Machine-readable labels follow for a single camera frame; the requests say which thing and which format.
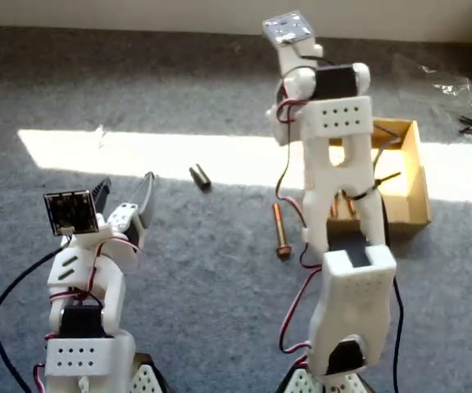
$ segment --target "gray carpet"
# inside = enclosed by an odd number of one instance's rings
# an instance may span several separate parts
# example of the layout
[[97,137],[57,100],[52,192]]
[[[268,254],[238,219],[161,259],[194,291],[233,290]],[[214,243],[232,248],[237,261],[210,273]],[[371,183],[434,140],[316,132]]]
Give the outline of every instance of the gray carpet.
[[[423,142],[468,142],[449,112],[402,96],[392,63],[400,53],[472,78],[472,47],[361,40],[324,47],[333,61],[371,67],[377,115],[417,119]],[[0,29],[0,292],[57,246],[42,193],[102,178],[40,169],[17,130],[103,124],[111,132],[269,136],[263,111],[276,81],[275,53],[259,37]],[[136,181],[113,176],[109,207]],[[148,256],[127,277],[125,328],[176,392],[274,391],[293,361],[277,349],[279,324],[306,273],[275,258],[272,188],[215,184],[202,195],[189,181],[163,178],[159,193]],[[472,391],[472,202],[431,206],[431,225],[393,248],[406,306],[401,392]],[[297,221],[285,216],[298,252]],[[48,332],[47,275],[45,267],[29,277],[0,316],[9,355],[29,383]],[[305,339],[318,291],[307,292],[290,341]],[[394,322],[383,361],[364,373],[379,392],[392,391]],[[15,391],[0,360],[0,393]]]

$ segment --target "red wire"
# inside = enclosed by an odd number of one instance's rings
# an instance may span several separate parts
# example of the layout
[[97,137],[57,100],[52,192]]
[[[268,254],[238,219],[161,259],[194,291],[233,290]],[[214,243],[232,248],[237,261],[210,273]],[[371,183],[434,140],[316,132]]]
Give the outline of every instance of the red wire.
[[314,269],[312,272],[309,273],[307,278],[305,279],[305,282],[303,283],[302,287],[296,294],[296,297],[294,298],[293,303],[291,304],[291,307],[289,308],[287,314],[285,315],[284,321],[282,322],[282,327],[279,330],[279,349],[284,352],[285,354],[292,354],[293,352],[301,349],[301,348],[306,348],[306,347],[311,347],[311,344],[309,344],[307,341],[305,342],[300,342],[296,344],[295,346],[292,346],[290,348],[285,349],[284,348],[284,337],[285,333],[287,331],[287,327],[289,323],[291,322],[291,319],[293,318],[294,311],[296,311],[296,308],[298,306],[298,303],[300,303],[300,299],[302,298],[303,292],[306,290],[307,286],[313,279],[313,277],[321,271],[321,267],[318,269]]
[[98,244],[98,247],[96,247],[96,253],[94,254],[94,260],[92,263],[92,270],[90,275],[88,276],[88,285],[87,285],[87,291],[82,291],[82,290],[76,290],[76,291],[64,291],[64,292],[59,292],[54,295],[50,295],[49,299],[50,301],[59,299],[62,297],[73,297],[73,296],[78,296],[81,300],[85,300],[89,297],[89,293],[92,292],[93,287],[94,287],[94,279],[96,278],[96,273],[98,271],[98,268],[96,267],[96,261],[98,260],[98,257],[102,253],[102,248],[105,246],[105,243],[107,243],[109,240],[115,240],[118,242],[123,242],[125,244],[128,244],[132,246],[135,250],[141,251],[138,246],[133,244],[132,242],[129,242],[128,240],[125,240],[121,237],[109,237],[108,239],[105,239],[103,242]]
[[45,393],[45,385],[41,382],[41,378],[39,377],[39,369],[45,368],[44,364],[36,364],[34,369],[32,370],[32,374],[34,375],[34,382],[36,387],[38,388],[39,393]]
[[[287,148],[288,148],[288,158],[287,158],[287,164],[285,165],[285,169],[283,171],[283,173],[281,174],[281,176],[279,177],[278,179],[278,182],[276,183],[276,189],[275,189],[275,195],[276,195],[276,198],[281,200],[281,201],[285,201],[287,202],[290,206],[292,206],[295,211],[297,212],[297,215],[298,217],[300,218],[300,221],[302,221],[302,225],[304,228],[307,228],[307,224],[306,224],[306,221],[305,221],[305,217],[303,216],[303,212],[302,212],[302,208],[300,207],[300,205],[293,199],[291,198],[290,196],[282,196],[279,194],[279,190],[281,188],[281,185],[282,185],[282,182],[284,180],[284,177],[285,177],[285,174],[287,173],[287,170],[288,170],[288,166],[289,166],[289,161],[290,161],[290,149],[291,149],[291,145],[290,145],[290,139],[291,139],[291,123],[293,121],[295,121],[294,119],[291,118],[291,109],[293,108],[293,106],[297,106],[297,105],[305,105],[306,104],[306,101],[302,101],[302,100],[293,100],[293,99],[285,99],[283,101],[281,101],[281,103],[278,105],[278,108],[276,109],[276,118],[278,119],[278,121],[282,124],[286,124],[287,125],[287,134],[288,134],[288,143],[287,143]],[[281,119],[281,115],[282,115],[282,112],[284,110],[284,108],[287,107],[287,119],[286,120],[282,120]]]

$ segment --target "black cable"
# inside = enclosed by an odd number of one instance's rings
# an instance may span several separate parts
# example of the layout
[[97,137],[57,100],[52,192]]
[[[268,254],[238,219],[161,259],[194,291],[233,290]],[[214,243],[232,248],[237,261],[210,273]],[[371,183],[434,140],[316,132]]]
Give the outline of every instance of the black cable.
[[[382,198],[382,213],[383,213],[383,230],[385,231],[385,244],[387,247],[391,246],[391,239],[389,237],[389,220],[387,216],[387,210],[385,209],[384,199]],[[393,279],[394,294],[397,297],[398,308],[400,310],[400,317],[398,318],[397,326],[397,337],[394,343],[394,356],[393,356],[393,388],[394,393],[399,393],[398,388],[398,355],[400,353],[400,342],[402,341],[402,330],[403,330],[403,318],[404,309],[402,297],[400,296],[400,288],[398,287],[397,277]]]
[[333,63],[331,60],[327,60],[327,59],[324,58],[324,57],[302,55],[302,54],[300,53],[300,49],[298,48],[298,46],[296,45],[296,43],[293,43],[293,50],[294,50],[294,53],[296,53],[296,56],[298,56],[300,59],[303,59],[303,60],[324,61],[324,62],[326,62],[329,66],[335,66],[335,65],[336,65],[336,64]]
[[[7,298],[7,296],[10,294],[10,292],[12,292],[14,290],[15,287],[17,287],[17,284],[19,284],[21,281],[23,281],[24,278],[26,278],[26,276],[28,276],[29,274],[31,274],[33,271],[35,271],[39,266],[41,266],[42,264],[45,264],[47,263],[49,260],[51,260],[54,256],[56,256],[57,254],[59,254],[61,251],[63,251],[65,248],[66,248],[66,245],[65,246],[61,246],[59,247],[57,250],[51,252],[50,254],[47,254],[45,255],[41,260],[39,260],[38,262],[36,262],[35,264],[32,264],[30,267],[28,267],[23,273],[21,273],[8,287],[7,289],[5,289],[5,291],[0,295],[0,307],[3,303],[3,301],[5,301],[5,299]],[[16,380],[16,382],[19,384],[21,390],[24,392],[24,393],[32,393],[32,390],[30,389],[30,387],[27,385],[27,383],[25,382],[25,380],[23,379],[23,377],[19,374],[19,372],[17,371],[17,369],[14,367],[14,365],[12,364],[12,362],[10,361],[10,359],[8,358],[8,355],[7,355],[7,352],[5,351],[5,348],[3,347],[3,344],[1,343],[1,338],[0,338],[0,355],[1,355],[1,358],[3,360],[3,363],[5,364],[5,366],[7,366],[8,368],[8,371],[10,372],[10,374],[14,377],[14,379]]]

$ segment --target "screw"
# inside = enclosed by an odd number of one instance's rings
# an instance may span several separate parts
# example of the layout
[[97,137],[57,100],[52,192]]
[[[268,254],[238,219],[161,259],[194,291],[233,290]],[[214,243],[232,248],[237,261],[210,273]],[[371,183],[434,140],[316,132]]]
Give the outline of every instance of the screw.
[[285,237],[282,210],[279,208],[279,204],[277,203],[272,205],[272,210],[275,214],[276,235],[278,235],[278,247],[276,247],[276,255],[281,260],[286,260],[289,256],[291,256],[292,247],[287,244],[287,238]]
[[347,198],[347,194],[345,191],[342,190],[342,197],[347,201],[347,208],[349,209],[349,214],[351,217],[354,217],[356,215],[356,209],[354,207],[354,201],[352,199]]
[[330,214],[333,219],[338,217],[338,194],[334,196],[334,202],[331,206]]

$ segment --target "wire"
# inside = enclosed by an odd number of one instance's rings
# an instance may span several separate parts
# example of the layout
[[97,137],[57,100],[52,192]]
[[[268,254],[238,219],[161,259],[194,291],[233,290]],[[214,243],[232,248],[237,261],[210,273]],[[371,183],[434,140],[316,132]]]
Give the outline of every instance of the wire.
[[44,364],[38,363],[34,366],[34,369],[32,371],[32,374],[34,376],[34,382],[36,384],[36,387],[38,388],[39,393],[45,393],[45,385],[41,381],[41,378],[39,377],[39,370],[41,368],[45,368]]
[[48,298],[52,302],[53,300],[63,299],[66,297],[73,297],[75,299],[78,299],[79,297],[80,300],[84,300],[84,298],[86,298],[87,296],[92,297],[100,307],[103,307],[103,303],[95,295],[93,295],[91,292],[84,291],[79,288],[74,288],[74,290],[72,291],[59,292],[54,295],[50,295]]
[[309,285],[313,277],[319,272],[321,272],[321,267],[319,267],[318,269],[314,269],[311,273],[309,273],[302,287],[296,294],[296,297],[294,298],[293,303],[288,309],[288,312],[285,315],[284,321],[282,322],[282,326],[279,330],[278,347],[279,347],[279,350],[281,350],[285,354],[292,354],[293,352],[296,352],[297,350],[300,350],[301,348],[311,348],[311,344],[309,343],[309,341],[304,341],[294,346],[291,346],[290,348],[285,349],[284,337],[285,337],[285,333],[287,331],[288,325],[290,324],[291,319],[293,318],[294,311],[296,311],[296,308],[298,307],[298,304],[300,303],[300,299],[302,298],[303,292],[306,290],[307,286]]
[[90,276],[88,277],[87,291],[85,291],[88,295],[90,295],[90,292],[92,292],[92,290],[93,290],[94,279],[96,277],[96,273],[98,272],[98,268],[96,267],[96,262],[98,260],[98,257],[102,253],[103,246],[105,246],[105,244],[109,241],[124,243],[124,244],[127,244],[127,245],[131,246],[136,251],[142,252],[141,249],[138,246],[136,246],[132,242],[129,242],[128,240],[125,240],[121,237],[109,237],[108,239],[105,239],[104,241],[100,242],[98,244],[98,246],[96,247],[96,253],[94,254],[94,261],[92,262],[92,270],[91,270]]
[[[387,247],[391,246],[391,239],[389,236],[389,220],[387,216],[387,210],[385,208],[385,202],[382,198],[382,213],[383,213],[383,230],[385,231],[385,244]],[[397,337],[394,344],[394,356],[393,356],[393,388],[394,393],[399,393],[398,387],[398,356],[400,354],[400,343],[402,341],[402,330],[403,330],[403,319],[404,319],[404,307],[402,296],[400,295],[400,288],[398,287],[397,277],[394,276],[393,279],[393,286],[394,286],[394,294],[397,298],[398,309],[400,312],[400,316],[398,318],[398,326],[397,326]]]
[[327,60],[327,59],[325,59],[324,57],[302,55],[302,54],[300,53],[300,49],[299,49],[298,46],[297,46],[297,43],[293,43],[293,50],[294,50],[294,53],[296,53],[296,56],[298,56],[300,59],[303,59],[303,60],[324,61],[324,62],[326,62],[326,63],[327,63],[328,65],[330,65],[330,66],[335,66],[335,65],[336,65],[336,64],[334,64],[332,61]]
[[[33,271],[35,271],[41,265],[46,264],[54,256],[56,256],[57,254],[62,252],[65,248],[68,247],[69,244],[70,244],[70,240],[64,246],[61,246],[57,250],[55,250],[55,251],[53,251],[49,254],[46,254],[43,258],[41,258],[36,263],[32,264],[30,267],[25,269],[19,276],[17,276],[17,278],[0,295],[0,308],[1,308],[1,305],[2,305],[3,301],[5,301],[5,299],[8,297],[8,295],[14,290],[14,288],[17,287],[17,285],[21,281],[23,281],[23,279],[25,279],[29,274],[31,274]],[[32,390],[30,389],[30,387],[27,385],[27,383],[25,382],[23,377],[17,371],[16,367],[14,367],[14,365],[10,361],[10,358],[8,357],[7,352],[5,351],[5,348],[3,347],[3,344],[1,343],[1,338],[0,338],[0,356],[1,356],[1,359],[2,359],[3,363],[5,364],[5,366],[7,366],[8,371],[10,372],[10,374],[14,377],[14,379],[16,380],[18,385],[20,386],[21,390],[25,393],[32,393]]]
[[300,254],[300,258],[299,258],[299,262],[300,262],[300,265],[305,268],[305,269],[317,269],[317,268],[321,268],[321,264],[304,264],[303,263],[303,257],[305,256],[307,250],[309,249],[309,243],[305,243],[305,247],[303,247],[303,251],[302,253]]
[[400,135],[398,135],[394,131],[391,131],[390,129],[386,129],[385,127],[382,127],[379,124],[374,123],[374,126],[377,129],[380,129],[393,137],[392,139],[384,143],[382,146],[380,146],[380,148],[378,149],[378,152],[376,153],[376,156],[373,159],[373,169],[376,169],[376,165],[378,164],[378,161],[380,157],[382,156],[382,153],[384,152],[384,150],[389,148],[392,145],[396,145],[397,143],[400,143],[402,141],[402,137],[400,137]]
[[[279,190],[282,186],[282,182],[284,180],[284,177],[287,174],[288,167],[289,167],[289,164],[290,164],[290,161],[291,161],[291,123],[293,121],[295,121],[291,118],[291,109],[293,108],[293,106],[305,105],[305,104],[306,104],[305,101],[286,99],[286,100],[283,100],[279,104],[278,109],[276,110],[276,117],[277,117],[278,121],[280,123],[283,123],[283,124],[287,125],[287,163],[285,164],[284,171],[279,176],[278,182],[276,183],[275,195],[276,195],[277,199],[279,199],[280,201],[287,202],[290,206],[292,206],[295,209],[298,217],[300,218],[300,221],[302,221],[303,227],[307,228],[305,217],[303,216],[302,208],[300,207],[300,205],[296,202],[296,200],[294,200],[294,198],[291,198],[290,196],[282,196],[279,193]],[[282,113],[282,110],[285,107],[287,107],[287,119],[286,120],[281,120],[281,113]]]

